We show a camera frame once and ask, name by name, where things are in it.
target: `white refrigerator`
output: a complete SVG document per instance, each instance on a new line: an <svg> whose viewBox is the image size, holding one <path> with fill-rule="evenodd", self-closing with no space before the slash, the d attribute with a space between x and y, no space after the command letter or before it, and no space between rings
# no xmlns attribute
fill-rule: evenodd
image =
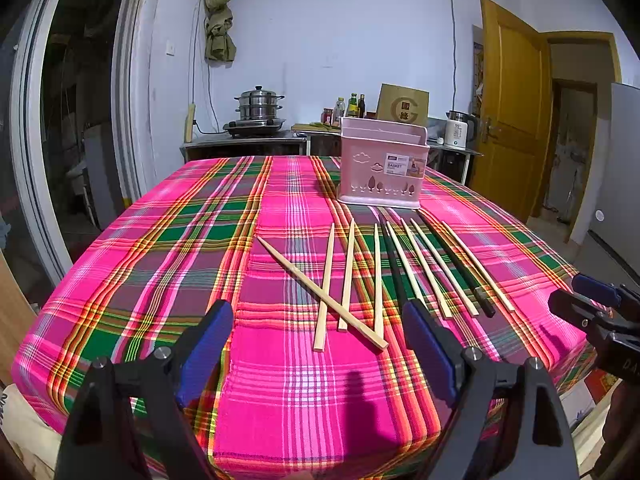
<svg viewBox="0 0 640 480"><path fill-rule="evenodd" d="M640 89L633 86L611 85L607 163L574 265L603 282L640 291Z"/></svg>

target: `white door frame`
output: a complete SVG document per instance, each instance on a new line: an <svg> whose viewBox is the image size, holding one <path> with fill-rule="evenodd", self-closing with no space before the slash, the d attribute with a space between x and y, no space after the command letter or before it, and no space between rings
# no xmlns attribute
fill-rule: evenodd
<svg viewBox="0 0 640 480"><path fill-rule="evenodd" d="M111 65L111 123L122 196L128 206L155 186L149 116L151 41L158 0L122 0Z"/></svg>
<svg viewBox="0 0 640 480"><path fill-rule="evenodd" d="M31 1L15 54L9 108L20 205L38 256L54 285L72 265L51 203L42 155L42 67L58 1Z"/></svg>

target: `curtain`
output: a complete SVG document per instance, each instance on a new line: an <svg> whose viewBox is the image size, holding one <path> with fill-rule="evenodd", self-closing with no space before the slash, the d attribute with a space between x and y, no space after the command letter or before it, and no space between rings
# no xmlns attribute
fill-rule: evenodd
<svg viewBox="0 0 640 480"><path fill-rule="evenodd" d="M236 46L228 34L233 25L228 1L204 0L207 9L205 56L215 61L233 61L236 57Z"/></svg>

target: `product sticker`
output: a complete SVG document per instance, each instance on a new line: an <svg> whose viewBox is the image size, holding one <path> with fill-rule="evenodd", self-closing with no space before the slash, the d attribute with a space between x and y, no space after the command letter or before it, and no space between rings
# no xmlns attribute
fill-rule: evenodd
<svg viewBox="0 0 640 480"><path fill-rule="evenodd" d="M423 158L387 153L385 157L385 174L422 178L425 165L426 160Z"/></svg>

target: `brown box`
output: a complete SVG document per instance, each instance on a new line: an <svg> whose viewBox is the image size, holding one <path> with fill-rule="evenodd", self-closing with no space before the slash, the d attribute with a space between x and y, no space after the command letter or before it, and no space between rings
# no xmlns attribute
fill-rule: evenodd
<svg viewBox="0 0 640 480"><path fill-rule="evenodd" d="M429 92L382 84L378 98L378 120L395 123L427 125Z"/></svg>

